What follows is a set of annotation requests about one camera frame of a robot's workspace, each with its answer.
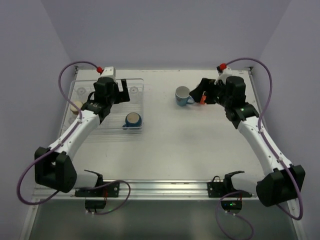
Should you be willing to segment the orange mug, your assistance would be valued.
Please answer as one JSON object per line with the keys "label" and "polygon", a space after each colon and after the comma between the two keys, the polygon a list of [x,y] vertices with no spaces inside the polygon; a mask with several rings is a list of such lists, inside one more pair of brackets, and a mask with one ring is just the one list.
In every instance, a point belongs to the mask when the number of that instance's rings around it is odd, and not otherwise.
{"label": "orange mug", "polygon": [[205,105],[206,104],[206,98],[207,98],[207,96],[206,96],[206,93],[204,92],[203,94],[202,94],[202,97],[201,97],[201,100],[200,100],[200,104],[201,105]]}

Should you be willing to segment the light blue floral mug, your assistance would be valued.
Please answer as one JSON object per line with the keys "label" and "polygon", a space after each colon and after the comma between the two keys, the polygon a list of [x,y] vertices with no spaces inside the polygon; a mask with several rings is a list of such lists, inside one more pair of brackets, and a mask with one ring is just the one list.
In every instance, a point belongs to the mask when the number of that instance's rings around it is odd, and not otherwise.
{"label": "light blue floral mug", "polygon": [[186,86],[179,86],[175,90],[175,101],[180,107],[195,103],[194,99],[190,96],[190,89]]}

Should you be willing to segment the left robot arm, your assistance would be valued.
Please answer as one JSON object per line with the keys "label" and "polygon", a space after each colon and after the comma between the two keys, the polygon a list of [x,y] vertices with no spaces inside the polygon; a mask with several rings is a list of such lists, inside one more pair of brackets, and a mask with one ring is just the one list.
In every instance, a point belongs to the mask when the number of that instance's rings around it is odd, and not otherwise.
{"label": "left robot arm", "polygon": [[87,101],[69,128],[49,147],[39,147],[35,157],[35,182],[39,185],[68,193],[72,189],[96,190],[103,187],[103,176],[92,170],[77,170],[73,159],[86,140],[110,114],[115,104],[129,102],[126,79],[122,90],[111,77],[100,77],[93,84]]}

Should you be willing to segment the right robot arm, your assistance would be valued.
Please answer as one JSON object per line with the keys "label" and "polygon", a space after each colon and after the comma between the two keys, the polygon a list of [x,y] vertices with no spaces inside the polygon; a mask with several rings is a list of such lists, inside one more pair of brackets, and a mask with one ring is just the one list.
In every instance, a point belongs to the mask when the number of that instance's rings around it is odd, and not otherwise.
{"label": "right robot arm", "polygon": [[190,96],[196,103],[205,97],[206,104],[222,106],[226,118],[247,140],[262,167],[262,179],[244,171],[226,174],[223,183],[228,193],[254,194],[266,207],[293,199],[302,202],[301,189],[306,172],[301,165],[293,165],[271,139],[259,113],[246,101],[246,84],[241,77],[229,76],[226,82],[203,78]]}

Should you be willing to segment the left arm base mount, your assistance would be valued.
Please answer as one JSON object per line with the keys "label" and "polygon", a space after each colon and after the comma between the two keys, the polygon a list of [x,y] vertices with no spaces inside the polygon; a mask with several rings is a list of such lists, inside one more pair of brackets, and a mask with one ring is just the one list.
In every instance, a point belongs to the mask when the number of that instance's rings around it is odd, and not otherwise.
{"label": "left arm base mount", "polygon": [[104,188],[95,190],[78,189],[74,196],[77,198],[85,198],[84,207],[87,211],[97,213],[103,210],[107,205],[108,198],[117,198],[119,196],[120,183],[113,182]]}

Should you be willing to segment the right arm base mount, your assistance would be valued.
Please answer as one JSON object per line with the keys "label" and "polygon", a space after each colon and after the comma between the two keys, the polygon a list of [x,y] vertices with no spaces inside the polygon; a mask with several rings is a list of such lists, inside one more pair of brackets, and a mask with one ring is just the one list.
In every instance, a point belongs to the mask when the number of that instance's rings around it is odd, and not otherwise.
{"label": "right arm base mount", "polygon": [[241,173],[244,173],[244,171],[227,173],[224,176],[224,179],[221,179],[218,175],[216,175],[211,181],[206,183],[209,198],[220,199],[227,194],[233,193],[233,195],[229,195],[228,198],[236,198],[236,200],[222,200],[220,203],[222,209],[228,213],[238,214],[243,207],[242,198],[251,198],[253,196],[251,193],[246,191],[241,191],[240,193],[235,194],[237,190],[232,186],[231,177]]}

